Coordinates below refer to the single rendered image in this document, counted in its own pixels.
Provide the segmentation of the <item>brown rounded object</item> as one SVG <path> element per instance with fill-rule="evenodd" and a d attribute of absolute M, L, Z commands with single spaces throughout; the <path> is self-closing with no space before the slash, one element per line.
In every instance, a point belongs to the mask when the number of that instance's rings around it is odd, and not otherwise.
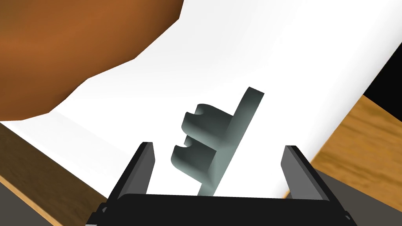
<path fill-rule="evenodd" d="M 133 60 L 184 0 L 0 0 L 0 121 L 46 114 L 85 80 Z"/>

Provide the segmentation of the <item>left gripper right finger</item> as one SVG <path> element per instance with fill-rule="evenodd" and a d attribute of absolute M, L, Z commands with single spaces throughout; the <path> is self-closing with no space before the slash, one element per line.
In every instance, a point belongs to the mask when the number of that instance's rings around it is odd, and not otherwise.
<path fill-rule="evenodd" d="M 296 146 L 285 146 L 280 164 L 293 199 L 329 200 L 314 168 Z"/>

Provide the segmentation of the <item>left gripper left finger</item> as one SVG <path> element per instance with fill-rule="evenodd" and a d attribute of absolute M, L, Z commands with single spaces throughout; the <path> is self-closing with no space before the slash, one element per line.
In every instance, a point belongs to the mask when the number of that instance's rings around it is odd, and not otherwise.
<path fill-rule="evenodd" d="M 154 165 L 153 143 L 142 142 L 124 169 L 108 199 L 117 200 L 125 194 L 145 194 Z"/>

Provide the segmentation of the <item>white door leaf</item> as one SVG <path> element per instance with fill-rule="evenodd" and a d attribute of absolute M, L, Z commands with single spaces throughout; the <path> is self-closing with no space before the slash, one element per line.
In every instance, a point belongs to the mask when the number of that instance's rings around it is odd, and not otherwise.
<path fill-rule="evenodd" d="M 185 0 L 137 58 L 4 125 L 106 197 L 153 142 L 148 194 L 196 195 L 170 161 L 185 113 L 233 114 L 252 87 L 264 96 L 215 195 L 281 198 L 285 145 L 311 160 L 401 42 L 402 0 Z"/>

